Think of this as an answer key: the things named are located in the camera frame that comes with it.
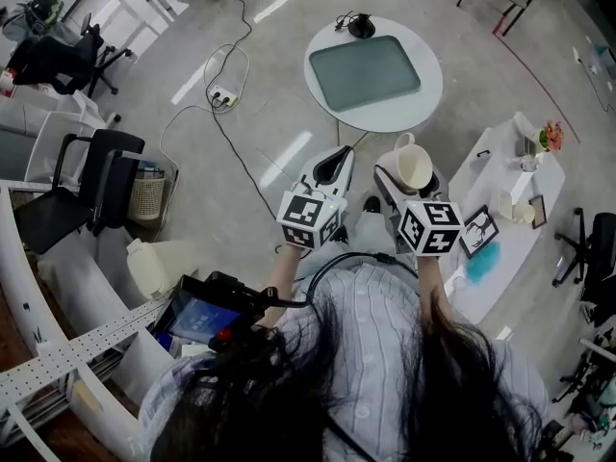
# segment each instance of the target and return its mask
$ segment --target power strip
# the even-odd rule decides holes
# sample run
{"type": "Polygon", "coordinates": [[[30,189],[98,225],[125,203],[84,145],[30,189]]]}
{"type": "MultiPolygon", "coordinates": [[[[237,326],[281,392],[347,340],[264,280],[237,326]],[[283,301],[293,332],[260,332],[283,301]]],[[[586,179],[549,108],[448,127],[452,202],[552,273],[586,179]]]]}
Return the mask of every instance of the power strip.
{"type": "Polygon", "coordinates": [[[228,90],[222,88],[221,86],[213,86],[209,90],[209,95],[212,98],[212,101],[215,102],[214,106],[221,106],[222,104],[226,103],[227,107],[230,108],[238,100],[237,95],[229,92],[228,90]]]}

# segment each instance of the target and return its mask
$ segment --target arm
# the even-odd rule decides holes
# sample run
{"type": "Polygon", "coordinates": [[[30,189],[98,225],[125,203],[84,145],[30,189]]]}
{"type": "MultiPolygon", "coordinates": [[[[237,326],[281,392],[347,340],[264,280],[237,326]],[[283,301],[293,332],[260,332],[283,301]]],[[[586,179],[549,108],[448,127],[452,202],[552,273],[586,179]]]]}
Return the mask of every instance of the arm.
{"type": "MultiPolygon", "coordinates": [[[[278,290],[280,299],[293,300],[293,281],[299,265],[301,248],[286,244],[276,259],[271,276],[264,287],[272,286],[278,290]]],[[[284,315],[286,308],[268,308],[266,315],[258,322],[267,328],[272,328],[284,315]]]]}
{"type": "Polygon", "coordinates": [[[427,322],[431,321],[432,300],[436,300],[445,318],[451,320],[453,314],[445,294],[439,261],[435,257],[417,257],[417,266],[420,276],[420,304],[423,319],[427,322]]]}

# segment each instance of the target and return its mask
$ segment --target gray floor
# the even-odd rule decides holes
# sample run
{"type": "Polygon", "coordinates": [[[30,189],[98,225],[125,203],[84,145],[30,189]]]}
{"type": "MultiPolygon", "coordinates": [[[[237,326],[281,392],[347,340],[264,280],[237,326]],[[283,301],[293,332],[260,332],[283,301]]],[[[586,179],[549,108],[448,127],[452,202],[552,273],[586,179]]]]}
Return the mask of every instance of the gray floor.
{"type": "MultiPolygon", "coordinates": [[[[121,128],[146,139],[152,153],[157,151],[163,128],[180,108],[205,104],[201,78],[177,105],[170,99],[215,48],[245,30],[236,0],[184,1],[190,5],[179,18],[123,77],[116,77],[121,79],[119,95],[100,99],[103,107],[123,115],[121,128]]],[[[250,71],[242,102],[220,122],[258,182],[268,170],[277,175],[269,176],[272,181],[263,187],[276,211],[283,190],[303,163],[334,143],[334,120],[306,88],[302,62],[312,36],[348,9],[332,0],[289,0],[255,24],[253,17],[276,0],[245,1],[246,17],[254,28],[242,44],[250,57],[250,71]],[[276,167],[273,162],[280,164],[281,155],[298,138],[309,141],[286,165],[276,167]]],[[[586,36],[600,37],[592,29],[582,29],[583,15],[576,15],[568,0],[536,0],[506,38],[553,96],[569,126],[531,74],[491,35],[506,1],[465,0],[461,9],[455,1],[398,0],[383,15],[422,36],[441,63],[445,78],[441,105],[430,120],[414,129],[434,163],[451,177],[481,132],[516,111],[535,125],[563,120],[565,147],[556,154],[567,175],[563,191],[526,263],[481,324],[491,336],[509,327],[511,342],[537,363],[555,393],[559,376],[577,361],[579,335],[589,331],[578,312],[578,287],[551,286],[562,252],[552,233],[573,231],[576,206],[586,210],[587,227],[595,213],[616,211],[614,115],[603,111],[572,53],[575,46],[590,64],[592,48],[586,36]]],[[[244,56],[234,54],[221,83],[236,87],[243,67],[244,56]]],[[[595,82],[607,101],[611,96],[605,80],[600,76],[595,82]]],[[[343,129],[345,142],[360,135],[343,129]]],[[[371,135],[360,144],[351,207],[372,189],[372,164],[394,140],[394,135],[371,135]]],[[[168,129],[164,148],[182,167],[165,236],[197,242],[204,258],[202,273],[223,270],[258,285],[270,269],[281,233],[211,115],[197,109],[181,114],[168,129]]]]}

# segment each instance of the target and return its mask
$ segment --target monitor screen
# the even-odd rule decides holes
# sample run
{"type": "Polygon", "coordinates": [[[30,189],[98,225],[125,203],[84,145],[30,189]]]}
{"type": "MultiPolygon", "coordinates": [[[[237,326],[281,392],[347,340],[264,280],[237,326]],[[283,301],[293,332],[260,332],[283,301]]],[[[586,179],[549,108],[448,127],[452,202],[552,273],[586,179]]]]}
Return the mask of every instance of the monitor screen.
{"type": "Polygon", "coordinates": [[[216,334],[240,316],[240,313],[208,303],[186,291],[171,303],[175,320],[168,332],[190,341],[208,344],[216,334]]]}

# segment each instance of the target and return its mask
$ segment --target black helmet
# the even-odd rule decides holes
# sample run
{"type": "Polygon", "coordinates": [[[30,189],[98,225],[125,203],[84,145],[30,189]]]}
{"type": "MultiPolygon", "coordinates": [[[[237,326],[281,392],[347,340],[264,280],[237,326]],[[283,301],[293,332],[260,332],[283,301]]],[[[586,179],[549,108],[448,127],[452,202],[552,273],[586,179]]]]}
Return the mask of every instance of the black helmet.
{"type": "Polygon", "coordinates": [[[62,0],[31,0],[26,7],[26,21],[36,34],[43,34],[58,21],[63,7],[62,0]]]}

